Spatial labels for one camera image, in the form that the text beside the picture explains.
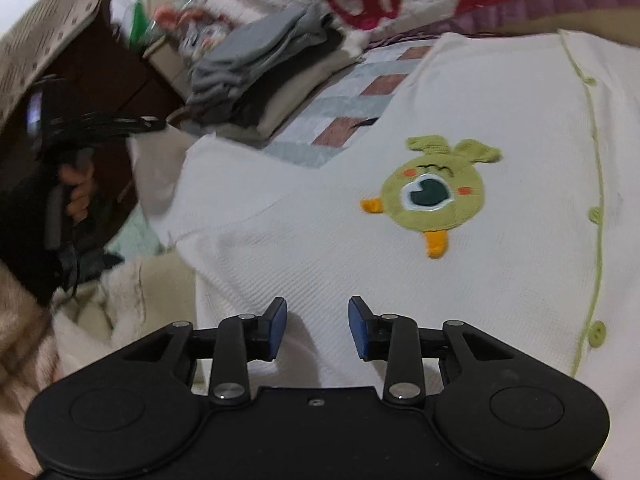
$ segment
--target folded gray clothes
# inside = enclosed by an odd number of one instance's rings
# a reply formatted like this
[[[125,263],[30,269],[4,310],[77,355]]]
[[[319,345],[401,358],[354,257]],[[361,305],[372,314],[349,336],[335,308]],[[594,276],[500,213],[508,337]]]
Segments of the folded gray clothes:
[[[331,19],[317,5],[289,6],[233,30],[191,69],[187,104],[203,123],[227,121],[244,92],[273,68],[305,48],[324,43]]]
[[[319,45],[306,48],[286,61],[279,63],[267,70],[234,106],[233,116],[230,121],[243,128],[257,126],[264,114],[269,101],[277,94],[288,81],[305,71],[310,66],[317,64],[328,57],[332,52],[340,48],[343,36],[335,29],[326,30],[326,41]]]

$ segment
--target green cartoon face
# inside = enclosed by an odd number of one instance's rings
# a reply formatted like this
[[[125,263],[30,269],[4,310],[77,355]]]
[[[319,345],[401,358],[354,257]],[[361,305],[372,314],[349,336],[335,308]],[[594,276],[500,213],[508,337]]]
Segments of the green cartoon face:
[[[424,154],[395,170],[382,186],[383,210],[402,227],[439,231],[456,227],[484,203],[484,188],[474,162],[493,162],[499,150],[463,140],[450,150],[440,136],[412,137],[410,149]]]

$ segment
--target green piping trim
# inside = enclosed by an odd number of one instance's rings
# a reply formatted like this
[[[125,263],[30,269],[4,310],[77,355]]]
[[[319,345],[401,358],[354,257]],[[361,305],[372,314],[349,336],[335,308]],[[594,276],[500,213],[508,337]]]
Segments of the green piping trim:
[[[566,41],[564,39],[564,35],[560,32],[560,42],[562,44],[562,48],[566,53],[569,61],[574,67],[575,73],[580,78],[582,82],[582,87],[584,88],[584,94],[587,98],[587,110],[589,113],[589,118],[591,120],[591,137],[593,138],[594,148],[595,148],[595,156],[596,156],[596,166],[598,168],[598,190],[600,192],[600,199],[598,200],[598,209],[600,210],[600,221],[598,222],[598,234],[596,235],[596,279],[593,285],[593,294],[591,295],[591,303],[589,304],[589,311],[587,313],[587,317],[584,320],[584,326],[582,327],[582,332],[580,334],[580,339],[578,340],[578,348],[575,351],[574,362],[571,366],[571,377],[575,377],[578,373],[578,367],[580,366],[580,361],[582,359],[582,348],[584,347],[584,342],[589,335],[589,327],[591,326],[591,319],[593,319],[593,313],[596,310],[596,304],[598,303],[598,298],[600,296],[600,287],[602,286],[602,231],[604,225],[604,178],[602,176],[602,161],[600,160],[600,145],[598,142],[599,130],[598,123],[596,122],[596,113],[595,108],[593,106],[593,97],[591,96],[591,91],[589,86],[595,86],[596,80],[593,77],[587,77],[584,75],[578,64],[575,62],[575,59],[571,55],[571,51],[566,45]]]

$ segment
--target metal screw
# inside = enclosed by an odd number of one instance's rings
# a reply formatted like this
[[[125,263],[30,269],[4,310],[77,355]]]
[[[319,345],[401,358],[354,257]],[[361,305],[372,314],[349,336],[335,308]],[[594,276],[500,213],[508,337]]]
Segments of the metal screw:
[[[219,399],[237,399],[244,394],[244,386],[238,383],[220,383],[213,389],[213,394]]]
[[[396,399],[413,399],[420,395],[420,386],[413,383],[396,383],[389,386],[389,393]]]

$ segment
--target brown square patch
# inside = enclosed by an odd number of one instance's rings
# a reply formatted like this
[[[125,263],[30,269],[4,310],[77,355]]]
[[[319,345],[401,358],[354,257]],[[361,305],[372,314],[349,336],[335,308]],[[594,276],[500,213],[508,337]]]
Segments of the brown square patch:
[[[331,146],[341,148],[355,133],[355,124],[366,120],[366,117],[338,117],[327,126],[311,144],[314,146]]]
[[[404,51],[402,56],[398,58],[398,61],[405,59],[422,59],[430,50],[430,46],[412,46]]]
[[[407,74],[379,75],[360,95],[389,95],[406,76]]]

